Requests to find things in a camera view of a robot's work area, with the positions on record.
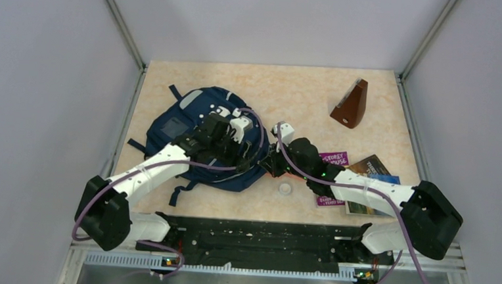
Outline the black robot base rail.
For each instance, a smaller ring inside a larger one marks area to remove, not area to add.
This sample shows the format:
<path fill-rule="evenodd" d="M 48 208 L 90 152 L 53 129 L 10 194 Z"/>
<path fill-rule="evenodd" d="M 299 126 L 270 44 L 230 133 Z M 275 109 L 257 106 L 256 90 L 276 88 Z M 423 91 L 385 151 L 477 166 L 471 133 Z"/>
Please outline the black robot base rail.
<path fill-rule="evenodd" d="M 188 266 L 230 264 L 244 270 L 337 273 L 343 263 L 390 265 L 389 252 L 372 254 L 360 227 L 166 216 L 161 245 L 176 249 Z"/>

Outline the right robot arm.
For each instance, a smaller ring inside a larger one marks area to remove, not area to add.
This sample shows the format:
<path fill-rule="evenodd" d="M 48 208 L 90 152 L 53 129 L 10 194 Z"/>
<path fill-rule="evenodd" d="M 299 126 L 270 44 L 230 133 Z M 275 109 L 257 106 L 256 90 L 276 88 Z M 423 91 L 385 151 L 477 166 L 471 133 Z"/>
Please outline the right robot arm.
<path fill-rule="evenodd" d="M 417 251 L 442 260 L 463 224 L 463 217 L 434 183 L 406 186 L 374 179 L 324 161 L 306 138 L 274 143 L 260 160 L 273 177 L 288 173 L 305 180 L 320 197 L 361 204 L 390 215 L 395 222 L 365 224 L 352 243 L 353 257 L 368 262 L 388 250 Z"/>

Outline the dark brown book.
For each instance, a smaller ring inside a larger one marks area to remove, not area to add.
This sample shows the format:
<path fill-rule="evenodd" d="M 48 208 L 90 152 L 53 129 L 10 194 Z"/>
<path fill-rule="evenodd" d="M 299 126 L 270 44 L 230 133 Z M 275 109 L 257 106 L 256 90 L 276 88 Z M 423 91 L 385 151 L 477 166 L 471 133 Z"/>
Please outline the dark brown book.
<path fill-rule="evenodd" d="M 368 174 L 384 174 L 391 175 L 388 169 L 383 165 L 378 156 L 372 154 L 355 164 L 348 167 L 351 171 L 357 174 L 363 174 L 367 176 Z M 346 213 L 351 215 L 362 215 L 362 216 L 387 216 L 387 214 L 370 208 L 368 206 L 363 206 L 355 202 L 347 201 L 345 203 Z"/>

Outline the navy blue student backpack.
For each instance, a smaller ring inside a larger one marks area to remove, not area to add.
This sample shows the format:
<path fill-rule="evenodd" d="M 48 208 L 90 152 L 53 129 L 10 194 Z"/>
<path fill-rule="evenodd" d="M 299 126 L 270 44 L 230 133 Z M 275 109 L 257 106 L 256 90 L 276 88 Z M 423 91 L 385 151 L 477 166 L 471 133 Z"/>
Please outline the navy blue student backpack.
<path fill-rule="evenodd" d="M 169 201 L 170 206 L 177 204 L 181 192 L 191 191 L 200 183 L 224 191 L 238 193 L 248 189 L 265 174 L 264 168 L 258 162 L 264 159 L 268 152 L 267 131 L 260 117 L 243 99 L 222 87 L 201 87 L 188 92 L 186 95 L 180 94 L 174 85 L 170 85 L 169 88 L 176 98 L 176 102 L 150 125 L 146 133 L 146 143 L 142 145 L 134 139 L 127 142 L 128 145 L 144 153 L 145 159 L 161 151 L 165 145 L 171 143 L 177 136 L 194 130 L 212 112 L 232 119 L 232 112 L 237 108 L 254 122 L 254 128 L 244 136 L 244 140 L 253 143 L 247 169 L 242 172 L 217 172 L 199 167 L 190 169 L 181 175 L 181 177 L 188 180 L 188 184 L 186 186 L 177 186 L 173 190 Z"/>

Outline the green blue book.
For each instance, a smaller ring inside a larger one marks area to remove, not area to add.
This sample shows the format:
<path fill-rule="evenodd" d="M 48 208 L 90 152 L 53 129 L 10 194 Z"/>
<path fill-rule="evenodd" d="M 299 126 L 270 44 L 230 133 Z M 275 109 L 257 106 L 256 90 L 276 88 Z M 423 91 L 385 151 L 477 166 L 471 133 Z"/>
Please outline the green blue book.
<path fill-rule="evenodd" d="M 369 178 L 373 178 L 379 181 L 384 181 L 386 183 L 393 183 L 395 185 L 401 184 L 400 178 L 398 176 L 384 175 L 384 174 L 368 174 Z"/>

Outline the purple treehouse book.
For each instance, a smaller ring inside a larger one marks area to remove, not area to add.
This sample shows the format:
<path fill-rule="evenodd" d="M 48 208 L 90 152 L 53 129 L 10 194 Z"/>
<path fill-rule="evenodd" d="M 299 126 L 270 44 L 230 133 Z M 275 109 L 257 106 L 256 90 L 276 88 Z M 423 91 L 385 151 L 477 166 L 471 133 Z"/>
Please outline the purple treehouse book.
<path fill-rule="evenodd" d="M 347 167 L 349 166 L 349 158 L 347 152 L 327 152 L 327 153 L 319 153 L 320 157 L 324 162 L 328 162 L 331 164 Z M 335 198 L 330 198 L 326 196 L 317 196 L 316 197 L 316 205 L 319 208 L 324 207 L 336 207 L 336 206 L 344 206 L 345 201 L 338 200 Z"/>

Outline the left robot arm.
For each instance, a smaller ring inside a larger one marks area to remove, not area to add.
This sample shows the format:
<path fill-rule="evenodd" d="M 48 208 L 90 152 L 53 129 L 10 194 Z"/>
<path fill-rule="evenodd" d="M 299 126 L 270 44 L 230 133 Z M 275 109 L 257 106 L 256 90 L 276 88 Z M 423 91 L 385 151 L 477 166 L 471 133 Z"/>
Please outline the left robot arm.
<path fill-rule="evenodd" d="M 92 240 L 104 251 L 115 249 L 131 231 L 134 204 L 167 180 L 196 167 L 217 172 L 246 168 L 239 152 L 254 126 L 246 116 L 228 119 L 212 112 L 141 164 L 107 179 L 92 177 L 76 210 L 73 240 Z"/>

